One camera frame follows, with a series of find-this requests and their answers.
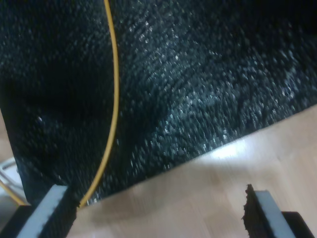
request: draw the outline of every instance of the speckled black textile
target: speckled black textile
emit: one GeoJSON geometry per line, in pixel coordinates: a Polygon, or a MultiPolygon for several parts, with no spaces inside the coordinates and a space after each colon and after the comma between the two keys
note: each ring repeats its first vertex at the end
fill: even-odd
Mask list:
{"type": "MultiPolygon", "coordinates": [[[[115,145],[93,201],[317,103],[316,1],[116,0],[115,145]]],[[[88,189],[106,146],[102,0],[0,1],[0,107],[25,193],[88,189]]]]}

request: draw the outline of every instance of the black fabric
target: black fabric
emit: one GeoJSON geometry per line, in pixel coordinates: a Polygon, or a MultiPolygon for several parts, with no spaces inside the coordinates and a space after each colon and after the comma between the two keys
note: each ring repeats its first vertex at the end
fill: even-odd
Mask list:
{"type": "MultiPolygon", "coordinates": [[[[115,144],[92,201],[317,102],[316,1],[116,0],[115,144]]],[[[113,104],[102,0],[0,1],[0,107],[28,201],[87,191],[113,104]]]]}

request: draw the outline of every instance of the wooden floor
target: wooden floor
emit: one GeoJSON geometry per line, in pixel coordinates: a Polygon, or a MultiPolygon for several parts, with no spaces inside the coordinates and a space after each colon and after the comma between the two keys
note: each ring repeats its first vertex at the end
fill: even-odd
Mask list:
{"type": "Polygon", "coordinates": [[[82,209],[68,238],[247,238],[248,183],[317,237],[317,106],[82,209]]]}

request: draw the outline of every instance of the yellow cable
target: yellow cable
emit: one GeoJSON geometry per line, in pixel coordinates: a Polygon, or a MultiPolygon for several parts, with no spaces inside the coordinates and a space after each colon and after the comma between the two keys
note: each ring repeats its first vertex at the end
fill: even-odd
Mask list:
{"type": "Polygon", "coordinates": [[[83,207],[87,204],[88,199],[92,196],[94,191],[96,190],[98,183],[104,173],[106,164],[109,159],[109,155],[111,152],[112,144],[114,141],[115,136],[115,129],[117,126],[117,120],[118,120],[118,112],[119,112],[119,62],[118,62],[118,50],[117,50],[117,44],[115,39],[115,33],[114,33],[114,25],[112,21],[111,16],[111,10],[108,0],[104,0],[105,7],[106,7],[106,14],[108,19],[108,25],[109,25],[109,31],[111,36],[111,43],[112,43],[112,54],[113,54],[113,71],[114,71],[114,99],[113,99],[113,112],[112,112],[112,120],[111,120],[111,126],[110,126],[110,132],[108,136],[108,141],[106,144],[106,150],[104,153],[104,156],[101,160],[100,166],[98,168],[98,171],[96,173],[96,176],[88,189],[87,193],[83,197],[83,199],[80,201],[79,207],[83,207]]]}
{"type": "Polygon", "coordinates": [[[10,195],[10,197],[20,206],[25,206],[26,204],[19,198],[9,187],[7,187],[1,180],[0,186],[10,195]]]}

